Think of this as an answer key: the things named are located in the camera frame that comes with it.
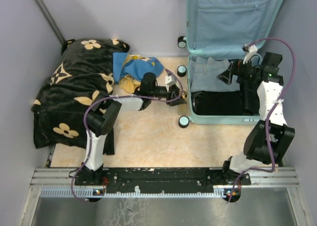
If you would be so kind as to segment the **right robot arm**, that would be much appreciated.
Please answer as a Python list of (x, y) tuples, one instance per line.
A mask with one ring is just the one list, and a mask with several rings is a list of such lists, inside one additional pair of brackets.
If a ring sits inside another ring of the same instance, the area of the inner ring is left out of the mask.
[(240, 173), (254, 170), (261, 164), (275, 167), (285, 155), (295, 130), (287, 125), (283, 115), (284, 80), (279, 75), (282, 55), (267, 52), (261, 64), (252, 64), (256, 51), (247, 52), (244, 59), (232, 61), (218, 79), (229, 85), (234, 76), (237, 82), (246, 81), (256, 86), (260, 119), (247, 136), (243, 151), (231, 156), (223, 164), (222, 180), (233, 184)]

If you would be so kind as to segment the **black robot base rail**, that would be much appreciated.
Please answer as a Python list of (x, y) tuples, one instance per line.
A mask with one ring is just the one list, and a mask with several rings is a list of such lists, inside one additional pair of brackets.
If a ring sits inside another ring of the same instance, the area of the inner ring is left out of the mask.
[(217, 185), (231, 186), (239, 174), (223, 168), (104, 168), (96, 173), (83, 168), (76, 186), (106, 188), (107, 193), (213, 193)]

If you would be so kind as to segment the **light blue hard-shell suitcase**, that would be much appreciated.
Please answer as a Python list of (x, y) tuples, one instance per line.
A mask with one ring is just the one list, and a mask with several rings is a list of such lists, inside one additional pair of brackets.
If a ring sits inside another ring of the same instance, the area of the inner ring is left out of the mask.
[[(244, 45), (258, 50), (276, 19), (284, 0), (187, 0), (188, 62), (195, 57), (212, 57), (221, 61), (244, 59)], [(189, 64), (188, 99), (190, 117), (195, 124), (249, 124), (260, 115), (197, 115), (193, 112)]]

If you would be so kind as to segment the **gold-capped amber bottle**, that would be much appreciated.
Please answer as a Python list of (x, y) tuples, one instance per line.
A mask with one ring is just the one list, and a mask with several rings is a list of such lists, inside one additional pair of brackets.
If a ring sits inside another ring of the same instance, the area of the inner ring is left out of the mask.
[(186, 90), (181, 90), (180, 91), (180, 95), (183, 99), (186, 99), (187, 98), (187, 91)]

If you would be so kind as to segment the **light blue denim jeans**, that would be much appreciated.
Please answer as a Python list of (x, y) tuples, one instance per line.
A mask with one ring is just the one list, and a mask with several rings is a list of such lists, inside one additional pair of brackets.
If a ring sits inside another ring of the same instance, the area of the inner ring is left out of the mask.
[(225, 60), (215, 60), (212, 57), (195, 57), (189, 60), (190, 89), (191, 92), (235, 92), (240, 90), (240, 85), (236, 82), (237, 77), (232, 78), (232, 84), (227, 85), (217, 76), (226, 71), (230, 62)]

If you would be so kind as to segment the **black roll-up pouch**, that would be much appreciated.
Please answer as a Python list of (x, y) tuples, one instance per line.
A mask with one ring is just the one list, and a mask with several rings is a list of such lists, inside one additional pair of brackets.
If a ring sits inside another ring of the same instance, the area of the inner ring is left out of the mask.
[(247, 80), (243, 81), (240, 85), (244, 115), (259, 114), (260, 103), (257, 95), (257, 88), (256, 83)]

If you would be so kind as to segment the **black cloth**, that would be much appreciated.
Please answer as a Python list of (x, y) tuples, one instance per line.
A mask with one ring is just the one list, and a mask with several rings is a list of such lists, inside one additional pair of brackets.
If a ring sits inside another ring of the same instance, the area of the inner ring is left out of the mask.
[(192, 93), (193, 112), (197, 115), (237, 115), (243, 114), (240, 91)]

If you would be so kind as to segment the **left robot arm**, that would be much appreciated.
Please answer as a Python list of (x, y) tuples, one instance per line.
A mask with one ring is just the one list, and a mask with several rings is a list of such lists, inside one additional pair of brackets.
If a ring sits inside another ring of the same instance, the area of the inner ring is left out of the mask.
[(167, 72), (164, 86), (159, 86), (156, 76), (147, 72), (133, 94), (98, 94), (84, 114), (87, 146), (82, 170), (86, 171), (86, 180), (93, 185), (102, 181), (103, 155), (115, 154), (114, 124), (120, 112), (142, 111), (152, 101), (164, 102), (169, 106), (182, 105), (186, 103), (186, 95), (180, 80), (170, 71)]

